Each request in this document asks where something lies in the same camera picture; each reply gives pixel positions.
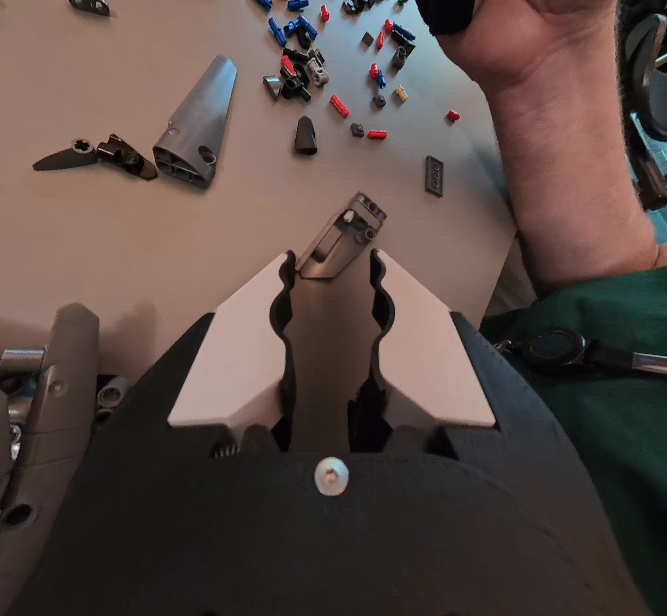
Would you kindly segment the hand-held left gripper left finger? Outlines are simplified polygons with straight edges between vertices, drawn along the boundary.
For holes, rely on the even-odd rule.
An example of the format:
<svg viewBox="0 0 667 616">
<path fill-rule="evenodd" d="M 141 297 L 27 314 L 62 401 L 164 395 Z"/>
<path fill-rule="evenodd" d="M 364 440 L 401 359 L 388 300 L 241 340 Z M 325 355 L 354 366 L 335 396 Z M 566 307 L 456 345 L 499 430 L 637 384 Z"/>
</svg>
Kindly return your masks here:
<svg viewBox="0 0 667 616">
<path fill-rule="evenodd" d="M 296 255 L 279 254 L 213 312 L 167 418 L 172 428 L 224 426 L 232 433 L 288 417 L 296 384 L 285 328 L 292 318 Z"/>
</svg>

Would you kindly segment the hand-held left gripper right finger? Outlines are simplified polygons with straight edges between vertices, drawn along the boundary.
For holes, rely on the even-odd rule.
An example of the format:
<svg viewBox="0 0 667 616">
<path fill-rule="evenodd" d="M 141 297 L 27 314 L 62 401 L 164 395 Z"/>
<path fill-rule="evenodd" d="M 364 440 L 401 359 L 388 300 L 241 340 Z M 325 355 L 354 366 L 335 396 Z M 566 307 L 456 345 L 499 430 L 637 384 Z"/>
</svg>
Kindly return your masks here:
<svg viewBox="0 0 667 616">
<path fill-rule="evenodd" d="M 370 283 L 379 327 L 370 378 L 383 421 L 424 431 L 492 428 L 496 417 L 448 306 L 379 248 L 370 254 Z"/>
</svg>

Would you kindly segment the grey lego panel assembly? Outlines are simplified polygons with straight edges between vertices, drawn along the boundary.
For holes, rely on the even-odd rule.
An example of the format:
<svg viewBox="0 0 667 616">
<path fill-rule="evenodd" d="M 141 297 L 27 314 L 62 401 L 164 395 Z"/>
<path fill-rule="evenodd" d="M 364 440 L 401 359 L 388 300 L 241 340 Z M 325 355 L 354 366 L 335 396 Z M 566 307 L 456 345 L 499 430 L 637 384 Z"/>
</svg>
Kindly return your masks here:
<svg viewBox="0 0 667 616">
<path fill-rule="evenodd" d="M 303 279 L 332 279 L 378 236 L 387 213 L 358 192 L 321 229 L 296 263 Z"/>
</svg>

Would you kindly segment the person's right forearm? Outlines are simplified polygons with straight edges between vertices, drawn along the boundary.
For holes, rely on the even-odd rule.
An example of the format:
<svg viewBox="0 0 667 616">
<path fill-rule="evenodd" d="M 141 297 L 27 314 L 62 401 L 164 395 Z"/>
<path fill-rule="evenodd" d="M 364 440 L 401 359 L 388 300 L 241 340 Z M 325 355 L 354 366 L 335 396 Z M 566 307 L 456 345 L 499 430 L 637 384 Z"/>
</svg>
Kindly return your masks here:
<svg viewBox="0 0 667 616">
<path fill-rule="evenodd" d="M 666 265 L 626 163 L 614 47 L 575 51 L 483 88 L 538 296 Z"/>
</svg>

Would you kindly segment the dark grey three-stud lego plate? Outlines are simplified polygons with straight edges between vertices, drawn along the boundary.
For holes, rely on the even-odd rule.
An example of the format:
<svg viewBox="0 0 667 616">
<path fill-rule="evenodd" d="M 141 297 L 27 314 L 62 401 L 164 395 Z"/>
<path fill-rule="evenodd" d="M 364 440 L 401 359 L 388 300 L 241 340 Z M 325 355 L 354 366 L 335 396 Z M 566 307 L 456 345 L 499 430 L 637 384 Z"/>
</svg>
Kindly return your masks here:
<svg viewBox="0 0 667 616">
<path fill-rule="evenodd" d="M 432 155 L 424 161 L 424 191 L 437 198 L 444 195 L 444 163 Z"/>
</svg>

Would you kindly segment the partly built lego model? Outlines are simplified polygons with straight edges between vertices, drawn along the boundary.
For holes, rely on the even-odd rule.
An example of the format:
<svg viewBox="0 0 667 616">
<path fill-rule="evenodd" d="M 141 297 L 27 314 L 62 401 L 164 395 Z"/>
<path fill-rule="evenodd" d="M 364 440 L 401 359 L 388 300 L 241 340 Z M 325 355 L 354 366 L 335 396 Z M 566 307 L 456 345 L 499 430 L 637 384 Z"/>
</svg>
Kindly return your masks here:
<svg viewBox="0 0 667 616">
<path fill-rule="evenodd" d="M 1 532 L 54 516 L 91 436 L 118 408 L 127 379 L 97 371 L 99 319 L 61 307 L 45 345 L 1 355 Z"/>
</svg>

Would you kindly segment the black lego cone piece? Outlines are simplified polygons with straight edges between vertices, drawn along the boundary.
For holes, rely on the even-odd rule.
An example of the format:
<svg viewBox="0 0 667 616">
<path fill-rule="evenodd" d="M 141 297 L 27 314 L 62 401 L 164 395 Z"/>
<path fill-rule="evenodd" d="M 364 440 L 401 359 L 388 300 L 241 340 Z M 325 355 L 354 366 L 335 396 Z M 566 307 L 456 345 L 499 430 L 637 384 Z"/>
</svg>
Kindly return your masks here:
<svg viewBox="0 0 667 616">
<path fill-rule="evenodd" d="M 312 156 L 318 152 L 315 128 L 308 116 L 301 116 L 297 122 L 294 152 L 305 156 Z"/>
</svg>

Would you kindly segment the black lego blade piece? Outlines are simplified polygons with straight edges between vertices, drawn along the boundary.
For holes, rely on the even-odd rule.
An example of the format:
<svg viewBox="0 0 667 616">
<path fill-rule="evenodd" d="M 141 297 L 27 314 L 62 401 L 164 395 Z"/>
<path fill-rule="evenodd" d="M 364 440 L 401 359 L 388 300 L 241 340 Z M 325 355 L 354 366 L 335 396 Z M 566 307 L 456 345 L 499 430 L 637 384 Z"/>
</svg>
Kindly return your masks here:
<svg viewBox="0 0 667 616">
<path fill-rule="evenodd" d="M 124 171 L 131 176 L 151 181 L 159 174 L 155 165 L 116 134 L 110 134 L 107 142 L 100 142 L 96 148 L 97 157 L 102 162 Z"/>
</svg>

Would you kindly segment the large grey tapered lego panel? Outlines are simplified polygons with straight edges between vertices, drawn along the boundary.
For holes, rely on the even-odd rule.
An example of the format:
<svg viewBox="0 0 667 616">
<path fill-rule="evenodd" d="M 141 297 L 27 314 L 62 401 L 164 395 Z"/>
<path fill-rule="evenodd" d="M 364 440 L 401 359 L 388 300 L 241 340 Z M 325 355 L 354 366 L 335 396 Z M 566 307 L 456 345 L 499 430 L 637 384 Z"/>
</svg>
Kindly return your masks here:
<svg viewBox="0 0 667 616">
<path fill-rule="evenodd" d="M 160 172 L 197 188 L 209 188 L 220 158 L 237 73 L 227 56 L 213 59 L 153 147 Z"/>
</svg>

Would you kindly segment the dark grey lego blade piece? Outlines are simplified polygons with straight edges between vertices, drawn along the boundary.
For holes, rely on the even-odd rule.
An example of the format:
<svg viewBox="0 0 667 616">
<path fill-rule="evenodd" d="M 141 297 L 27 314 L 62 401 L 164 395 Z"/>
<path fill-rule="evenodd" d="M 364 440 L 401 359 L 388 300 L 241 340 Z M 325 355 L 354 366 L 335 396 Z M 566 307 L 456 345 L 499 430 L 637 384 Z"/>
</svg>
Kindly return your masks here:
<svg viewBox="0 0 667 616">
<path fill-rule="evenodd" d="M 96 147 L 85 138 L 72 140 L 70 147 L 52 153 L 32 165 L 35 171 L 76 169 L 99 161 Z"/>
</svg>

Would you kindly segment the person's right hand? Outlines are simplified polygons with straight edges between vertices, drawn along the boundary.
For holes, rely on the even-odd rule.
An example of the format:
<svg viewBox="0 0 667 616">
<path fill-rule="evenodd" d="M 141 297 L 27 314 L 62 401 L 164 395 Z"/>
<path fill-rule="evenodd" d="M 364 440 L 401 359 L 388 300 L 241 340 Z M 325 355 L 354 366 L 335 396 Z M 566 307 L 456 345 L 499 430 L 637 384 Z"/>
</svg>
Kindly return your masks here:
<svg viewBox="0 0 667 616">
<path fill-rule="evenodd" d="M 583 66 L 587 55 L 614 63 L 617 0 L 484 0 L 469 25 L 436 38 L 488 100 L 527 90 L 540 74 Z"/>
</svg>

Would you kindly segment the black badge reel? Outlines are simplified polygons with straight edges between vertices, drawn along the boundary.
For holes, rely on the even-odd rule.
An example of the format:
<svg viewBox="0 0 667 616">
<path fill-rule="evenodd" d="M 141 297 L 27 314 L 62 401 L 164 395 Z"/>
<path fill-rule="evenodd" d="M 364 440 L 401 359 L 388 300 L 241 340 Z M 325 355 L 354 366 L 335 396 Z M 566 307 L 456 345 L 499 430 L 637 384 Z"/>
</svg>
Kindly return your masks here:
<svg viewBox="0 0 667 616">
<path fill-rule="evenodd" d="M 521 342 L 503 340 L 494 348 L 541 372 L 599 370 L 619 375 L 646 373 L 666 376 L 664 355 L 624 350 L 565 328 L 555 328 Z"/>
</svg>

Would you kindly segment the black office chair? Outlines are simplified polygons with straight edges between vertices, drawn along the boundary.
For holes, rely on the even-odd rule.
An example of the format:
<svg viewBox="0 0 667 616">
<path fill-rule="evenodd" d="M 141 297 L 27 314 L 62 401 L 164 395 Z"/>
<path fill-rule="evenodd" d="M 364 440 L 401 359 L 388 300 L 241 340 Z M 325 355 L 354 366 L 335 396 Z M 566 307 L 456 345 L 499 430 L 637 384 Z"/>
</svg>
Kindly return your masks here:
<svg viewBox="0 0 667 616">
<path fill-rule="evenodd" d="M 636 25 L 621 60 L 626 156 L 642 208 L 657 211 L 666 207 L 666 16 Z"/>
</svg>

